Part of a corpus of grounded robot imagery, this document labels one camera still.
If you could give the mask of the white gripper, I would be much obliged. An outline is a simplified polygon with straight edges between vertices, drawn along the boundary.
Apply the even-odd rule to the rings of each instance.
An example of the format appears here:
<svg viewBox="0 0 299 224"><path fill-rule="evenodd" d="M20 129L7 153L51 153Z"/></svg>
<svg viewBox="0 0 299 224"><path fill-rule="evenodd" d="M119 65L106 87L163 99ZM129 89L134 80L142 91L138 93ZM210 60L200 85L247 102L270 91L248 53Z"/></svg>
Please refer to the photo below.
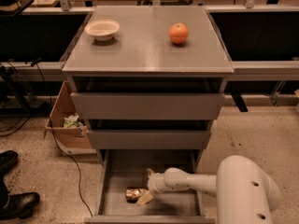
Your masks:
<svg viewBox="0 0 299 224"><path fill-rule="evenodd" d="M160 173L155 173L152 169L147 169L148 174L148 189L144 192L137 200L136 204L138 206L143 206L149 203L153 199L153 194L165 193L165 182L164 175Z"/></svg>

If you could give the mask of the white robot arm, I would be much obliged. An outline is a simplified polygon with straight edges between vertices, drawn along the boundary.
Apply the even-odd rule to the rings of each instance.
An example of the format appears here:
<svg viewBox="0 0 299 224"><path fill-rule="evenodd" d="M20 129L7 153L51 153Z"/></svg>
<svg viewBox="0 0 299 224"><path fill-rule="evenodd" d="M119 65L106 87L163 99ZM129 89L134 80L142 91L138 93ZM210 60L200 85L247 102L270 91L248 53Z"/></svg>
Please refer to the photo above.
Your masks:
<svg viewBox="0 0 299 224"><path fill-rule="evenodd" d="M148 189L137 203L144 205L156 194L192 189L217 199L218 224L274 224L281 193L276 181L243 156L229 156L214 175L189 174L171 167L163 173L148 170Z"/></svg>

